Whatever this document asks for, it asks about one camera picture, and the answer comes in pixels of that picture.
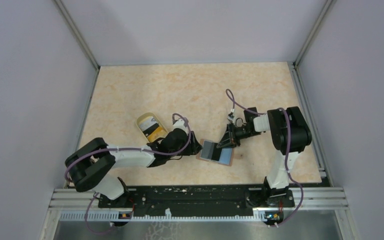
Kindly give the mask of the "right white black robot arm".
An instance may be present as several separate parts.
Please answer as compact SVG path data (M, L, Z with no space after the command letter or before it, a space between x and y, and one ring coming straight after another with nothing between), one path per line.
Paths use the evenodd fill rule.
M239 147L241 140L269 132L276 158L264 178L261 199L267 206L275 206L287 194L295 161L311 144L312 133L298 106L272 109L266 113L258 113L255 107L250 107L243 112L244 123L237 126L231 118L216 148Z

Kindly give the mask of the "beige oval card tray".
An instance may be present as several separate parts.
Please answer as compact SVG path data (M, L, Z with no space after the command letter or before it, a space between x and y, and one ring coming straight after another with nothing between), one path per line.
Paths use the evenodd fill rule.
M154 117L158 124L153 125L152 127L148 128L145 131L142 131L139 128L139 123L142 120L144 120L146 118L149 118L149 117ZM136 126L138 127L138 129L140 130L140 132L143 134L143 136L146 138L146 140L149 143L152 143L152 142L154 142L154 141L156 141L157 139L160 139L160 138L165 138L168 135L167 129L160 122L160 120L157 118L157 116L154 113L152 113L152 112L146 112L146 113L140 115L136 119L135 123L136 123Z

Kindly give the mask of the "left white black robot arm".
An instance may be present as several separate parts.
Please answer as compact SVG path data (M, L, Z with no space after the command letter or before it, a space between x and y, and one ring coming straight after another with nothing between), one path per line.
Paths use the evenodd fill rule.
M109 174L110 170L159 167L169 160L195 156L202 148L193 131L180 128L142 147L117 147L96 137L65 160L64 176L77 192L94 191L124 207L129 203L130 193L120 177Z

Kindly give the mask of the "brown leather card holder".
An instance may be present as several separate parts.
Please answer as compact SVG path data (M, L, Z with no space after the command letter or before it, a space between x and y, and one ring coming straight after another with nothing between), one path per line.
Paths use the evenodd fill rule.
M234 159L233 148L217 148L217 143L207 139L201 139L202 146L196 155L197 160L215 163L223 166L231 166Z

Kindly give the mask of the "black credit card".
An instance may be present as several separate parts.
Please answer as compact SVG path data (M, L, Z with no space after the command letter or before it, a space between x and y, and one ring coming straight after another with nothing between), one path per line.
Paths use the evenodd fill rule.
M213 145L210 151L209 159L211 161L219 162L222 155L222 151L223 151L223 148L217 147L217 144Z
M202 143L202 150L200 152L200 158L204 160L212 160L214 148L217 144L215 142L204 140Z

